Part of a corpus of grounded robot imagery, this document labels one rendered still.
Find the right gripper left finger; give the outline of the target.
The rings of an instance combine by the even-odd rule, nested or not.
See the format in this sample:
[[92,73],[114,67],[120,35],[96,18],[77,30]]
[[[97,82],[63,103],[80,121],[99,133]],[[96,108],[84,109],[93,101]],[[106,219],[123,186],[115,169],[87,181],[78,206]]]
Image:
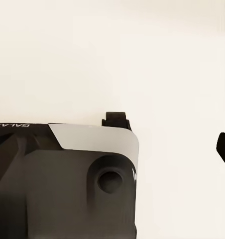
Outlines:
[[19,151],[14,132],[0,136],[0,181]]

